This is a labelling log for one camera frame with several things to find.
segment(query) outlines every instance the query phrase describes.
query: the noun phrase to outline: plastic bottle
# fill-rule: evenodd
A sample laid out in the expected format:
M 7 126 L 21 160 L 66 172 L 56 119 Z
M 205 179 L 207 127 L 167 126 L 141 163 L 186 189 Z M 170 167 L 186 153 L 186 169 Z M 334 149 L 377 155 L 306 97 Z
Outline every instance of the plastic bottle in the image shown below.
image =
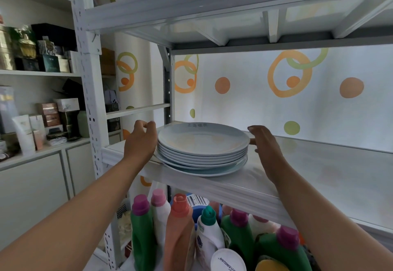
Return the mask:
M 131 208 L 132 252 L 136 271 L 153 271 L 156 266 L 157 243 L 154 237 L 153 214 L 144 194 L 134 198 Z
M 154 234 L 157 239 L 161 253 L 164 253 L 165 232 L 167 229 L 168 216 L 171 212 L 171 205 L 168 203 L 162 189 L 154 189 L 151 197 Z
M 275 234 L 257 237 L 255 254 L 260 259 L 274 259 L 291 271 L 311 271 L 306 252 L 299 244 L 299 234 L 295 229 L 281 226 Z
M 224 237 L 216 220 L 216 212 L 207 206 L 198 218 L 196 230 L 196 256 L 204 270 L 210 271 L 213 254 L 225 248 Z
M 232 209 L 231 214 L 221 220 L 221 231 L 225 247 L 236 251 L 242 257 L 247 270 L 254 270 L 254 240 L 247 213 Z
M 252 214 L 248 215 L 248 223 L 250 224 L 252 238 L 254 241 L 259 234 L 272 234 L 275 233 L 279 228 L 279 226 L 274 222 Z
M 188 271 L 194 263 L 193 209 L 185 194 L 176 194 L 168 216 L 164 246 L 164 271 Z

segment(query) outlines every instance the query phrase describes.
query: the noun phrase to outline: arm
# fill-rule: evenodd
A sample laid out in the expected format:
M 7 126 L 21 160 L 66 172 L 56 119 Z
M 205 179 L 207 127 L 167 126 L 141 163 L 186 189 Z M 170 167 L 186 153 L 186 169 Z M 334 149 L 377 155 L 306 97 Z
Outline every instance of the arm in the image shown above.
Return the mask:
M 154 122 L 136 121 L 124 158 L 0 252 L 2 270 L 83 270 L 132 181 L 157 144 Z
M 266 175 L 323 271 L 393 270 L 393 254 L 301 177 L 266 127 L 248 129 Z

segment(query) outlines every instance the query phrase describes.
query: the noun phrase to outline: cabinet door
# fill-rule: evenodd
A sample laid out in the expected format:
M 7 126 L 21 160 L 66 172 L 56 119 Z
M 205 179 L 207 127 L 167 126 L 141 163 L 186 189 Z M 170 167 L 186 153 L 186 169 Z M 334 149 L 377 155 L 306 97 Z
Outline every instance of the cabinet door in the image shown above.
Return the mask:
M 0 250 L 68 201 L 60 155 L 0 172 Z

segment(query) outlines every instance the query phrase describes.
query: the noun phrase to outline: pink bottle cap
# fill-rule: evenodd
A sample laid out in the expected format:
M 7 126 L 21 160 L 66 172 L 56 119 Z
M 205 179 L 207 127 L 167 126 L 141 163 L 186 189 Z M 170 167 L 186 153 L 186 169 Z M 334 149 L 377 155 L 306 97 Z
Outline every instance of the pink bottle cap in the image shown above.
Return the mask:
M 151 204 L 154 207 L 161 207 L 167 201 L 167 197 L 162 189 L 157 188 L 153 190 L 153 196 L 151 197 Z
M 295 229 L 282 225 L 276 235 L 278 243 L 286 249 L 295 251 L 299 246 L 299 232 Z
M 138 194 L 134 198 L 134 203 L 132 204 L 132 213 L 135 216 L 142 216 L 149 212 L 150 203 L 144 194 Z
M 236 227 L 245 227 L 248 224 L 248 215 L 244 211 L 232 209 L 229 218 Z
M 252 217 L 255 218 L 255 220 L 257 220 L 257 221 L 259 221 L 259 222 L 263 222 L 264 224 L 267 223 L 267 222 L 269 222 L 269 220 L 264 219 L 264 218 L 259 217 L 259 216 L 256 216 L 256 215 L 253 215 Z

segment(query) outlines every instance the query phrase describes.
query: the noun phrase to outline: cardboard box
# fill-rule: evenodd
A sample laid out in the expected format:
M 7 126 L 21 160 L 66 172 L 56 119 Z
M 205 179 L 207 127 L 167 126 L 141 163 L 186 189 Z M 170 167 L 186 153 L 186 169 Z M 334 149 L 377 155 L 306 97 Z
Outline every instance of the cardboard box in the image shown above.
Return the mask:
M 79 110 L 79 101 L 77 98 L 54 99 L 54 101 L 57 103 L 57 109 L 59 112 Z

